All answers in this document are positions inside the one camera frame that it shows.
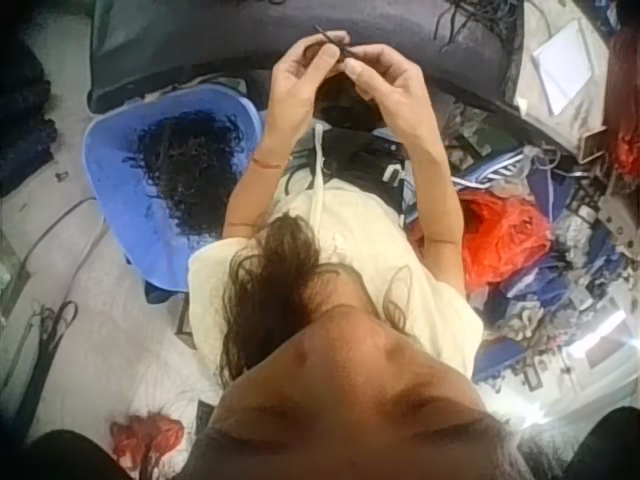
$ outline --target woman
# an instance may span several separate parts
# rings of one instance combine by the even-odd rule
[[[194,339],[226,388],[182,475],[490,478],[518,457],[469,380],[482,323],[464,298],[463,216],[422,72],[388,46],[342,62],[319,42],[300,40],[275,66],[224,239],[190,261]],[[323,184],[321,129],[313,188],[310,172],[288,196],[279,187],[316,90],[339,71],[406,147],[422,259],[379,198]]]

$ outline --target white surface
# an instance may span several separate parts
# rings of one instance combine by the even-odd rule
[[[596,30],[584,20],[584,15],[572,0],[567,0],[566,6],[562,6],[557,0],[532,1],[545,11],[552,31],[550,34],[540,12],[526,2],[522,65],[516,93],[511,102],[514,106],[520,107],[525,120],[577,154],[581,135],[587,130],[595,130],[602,126],[609,51]],[[549,110],[549,102],[537,72],[533,52],[577,19],[581,19],[582,22],[593,76],[560,115],[553,115]]]
[[[533,53],[549,107],[560,114],[592,75],[580,23],[574,20]]]
[[[81,159],[83,135],[91,120],[86,107],[89,36],[88,18],[52,13],[38,15],[28,34],[52,84],[50,116],[59,140],[55,161],[2,203],[2,228],[20,256],[58,216],[92,194]],[[58,183],[54,174],[64,171],[69,177]],[[8,367],[33,302],[58,306],[100,217],[94,202],[83,205],[33,255],[29,263],[33,277],[0,340],[0,370]],[[142,280],[126,265],[110,233],[80,272],[70,298],[78,302],[79,315],[54,361],[31,438],[67,428],[109,449],[111,420],[161,411],[182,420],[188,433],[197,399],[217,402],[220,391],[213,376],[173,334],[180,299],[148,305]],[[17,408],[35,358],[35,343],[31,336],[14,380],[2,394],[5,417]],[[190,440],[188,433],[183,447]]]

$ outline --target tiled floor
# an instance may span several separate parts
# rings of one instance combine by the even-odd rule
[[[91,122],[88,18],[43,13],[28,41],[44,65],[53,97],[50,116],[60,138],[55,161],[2,203],[2,229],[22,257],[58,216],[91,196],[82,140]],[[56,173],[67,172],[63,182]],[[94,202],[71,214],[32,256],[32,280],[3,333],[0,360],[9,363],[35,302],[57,308],[87,243],[101,222]],[[126,265],[108,232],[80,271],[70,298],[79,315],[65,336],[48,378],[30,437],[55,428],[83,433],[109,446],[109,421],[128,413],[162,411],[191,427],[195,401],[215,403],[219,389],[197,354],[174,335],[181,299],[150,306],[140,277]],[[11,416],[35,359],[31,336],[1,408]]]

